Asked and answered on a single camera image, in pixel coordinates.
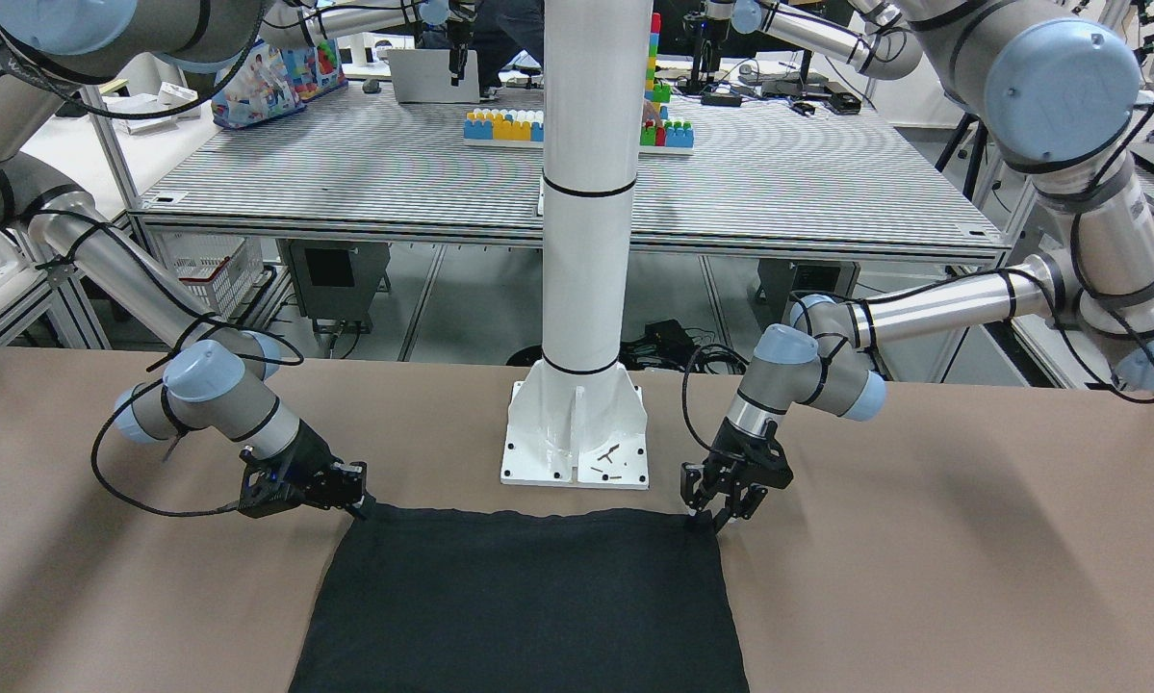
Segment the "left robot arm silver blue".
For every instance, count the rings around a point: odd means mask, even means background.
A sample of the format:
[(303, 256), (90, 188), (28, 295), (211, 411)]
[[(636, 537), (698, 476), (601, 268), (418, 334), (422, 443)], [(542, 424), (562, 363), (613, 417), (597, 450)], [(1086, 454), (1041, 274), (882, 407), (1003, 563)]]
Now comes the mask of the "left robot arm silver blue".
[(796, 297), (760, 334), (705, 459), (682, 466), (696, 527), (747, 521), (792, 481), (779, 440), (790, 409), (875, 417), (887, 386), (865, 354), (883, 342), (1040, 315), (1082, 329), (1115, 394), (1154, 402), (1154, 216), (1127, 149), (1147, 122), (1134, 115), (1142, 67), (1117, 28), (1055, 1), (857, 1), (862, 33), (778, 1), (709, 9), (870, 80), (902, 78), (927, 58), (1004, 166), (1029, 180), (1061, 246), (1007, 265), (1005, 236), (977, 270), (923, 288)]

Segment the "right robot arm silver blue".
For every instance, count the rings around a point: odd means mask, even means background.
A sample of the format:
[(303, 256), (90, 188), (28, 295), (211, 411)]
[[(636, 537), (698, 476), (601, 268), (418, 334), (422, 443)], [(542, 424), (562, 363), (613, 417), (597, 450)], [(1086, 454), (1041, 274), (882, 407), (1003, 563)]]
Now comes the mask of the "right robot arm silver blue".
[(365, 462), (345, 462), (268, 386), (287, 342), (207, 310), (175, 273), (95, 208), (60, 171), (23, 152), (67, 97), (134, 57), (213, 67), (254, 48), (273, 1), (0, 1), (0, 231), (57, 250), (170, 347), (160, 381), (117, 401), (107, 425), (140, 443), (212, 428), (241, 447), (241, 494), (224, 512), (308, 505), (360, 517)]

